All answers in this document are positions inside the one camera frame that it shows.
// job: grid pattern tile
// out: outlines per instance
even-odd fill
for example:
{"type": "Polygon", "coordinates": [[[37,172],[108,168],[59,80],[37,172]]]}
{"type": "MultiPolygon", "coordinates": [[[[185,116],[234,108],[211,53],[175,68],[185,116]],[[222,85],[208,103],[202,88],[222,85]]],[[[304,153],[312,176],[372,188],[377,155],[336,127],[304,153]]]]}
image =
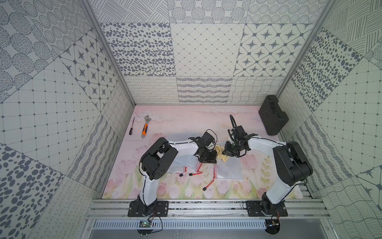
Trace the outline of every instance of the grid pattern tile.
{"type": "Polygon", "coordinates": [[[100,112],[60,59],[0,106],[0,139],[65,173],[100,112]]]}
{"type": "Polygon", "coordinates": [[[354,173],[382,165],[381,81],[364,58],[314,112],[354,173]]]}

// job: gray metal floor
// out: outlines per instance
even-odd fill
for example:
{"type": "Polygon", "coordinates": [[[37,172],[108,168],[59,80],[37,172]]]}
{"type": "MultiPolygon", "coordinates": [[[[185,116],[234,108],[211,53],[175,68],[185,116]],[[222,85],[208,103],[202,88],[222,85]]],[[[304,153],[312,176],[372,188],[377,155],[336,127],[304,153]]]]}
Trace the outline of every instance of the gray metal floor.
{"type": "MultiPolygon", "coordinates": [[[[277,239],[321,239],[327,238],[319,219],[281,219],[281,230],[276,235],[269,235],[263,230],[163,230],[147,238],[155,239],[232,239],[232,238],[277,238],[277,239]]],[[[135,230],[93,230],[91,239],[138,239],[135,230]]]]}

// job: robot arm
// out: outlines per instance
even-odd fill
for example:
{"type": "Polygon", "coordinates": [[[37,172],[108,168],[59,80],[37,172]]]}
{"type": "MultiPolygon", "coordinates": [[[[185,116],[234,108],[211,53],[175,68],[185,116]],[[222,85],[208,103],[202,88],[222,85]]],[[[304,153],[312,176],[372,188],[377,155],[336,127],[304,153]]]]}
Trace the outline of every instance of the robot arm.
{"type": "MultiPolygon", "coordinates": [[[[278,178],[274,185],[262,196],[262,211],[272,215],[284,198],[313,173],[313,169],[295,141],[289,143],[275,142],[257,134],[248,135],[243,127],[237,126],[230,115],[233,129],[228,130],[231,142],[227,141],[223,154],[231,157],[242,157],[251,149],[259,150],[268,155],[274,155],[278,178]]],[[[153,212],[157,199],[159,179],[167,172],[175,157],[195,155],[201,163],[216,163],[217,152],[209,149],[215,139],[205,132],[202,137],[189,138],[186,141],[172,142],[159,138],[141,158],[141,169],[144,171],[145,183],[138,196],[138,204],[144,215],[153,212]]]]}

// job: black mounting plate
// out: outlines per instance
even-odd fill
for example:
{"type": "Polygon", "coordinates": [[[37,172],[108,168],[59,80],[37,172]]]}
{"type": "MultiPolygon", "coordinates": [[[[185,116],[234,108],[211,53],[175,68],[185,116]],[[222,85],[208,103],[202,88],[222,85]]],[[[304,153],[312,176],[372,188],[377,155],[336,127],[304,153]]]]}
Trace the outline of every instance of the black mounting plate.
{"type": "MultiPolygon", "coordinates": [[[[155,201],[154,208],[156,208],[155,216],[167,216],[168,213],[168,201],[155,201]]],[[[127,213],[128,217],[147,217],[144,216],[144,211],[138,205],[138,201],[133,201],[130,203],[129,212],[127,213]]]]}
{"type": "MultiPolygon", "coordinates": [[[[247,209],[249,217],[252,217],[252,216],[266,216],[261,211],[260,203],[261,203],[261,201],[245,201],[245,204],[247,206],[246,209],[247,209]]],[[[282,203],[278,207],[278,213],[279,213],[280,216],[288,216],[287,209],[284,209],[284,208],[285,208],[285,204],[284,203],[282,203]]]]}

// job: vented metal panel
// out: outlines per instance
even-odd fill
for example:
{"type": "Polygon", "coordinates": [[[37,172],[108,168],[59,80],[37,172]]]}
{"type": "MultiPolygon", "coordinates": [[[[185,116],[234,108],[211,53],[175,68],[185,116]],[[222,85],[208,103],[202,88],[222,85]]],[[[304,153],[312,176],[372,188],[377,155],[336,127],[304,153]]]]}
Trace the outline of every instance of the vented metal panel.
{"type": "MultiPolygon", "coordinates": [[[[93,229],[161,229],[159,219],[150,228],[140,228],[140,219],[97,220],[93,229]]],[[[165,229],[265,229],[263,219],[163,219],[165,229]]]]}

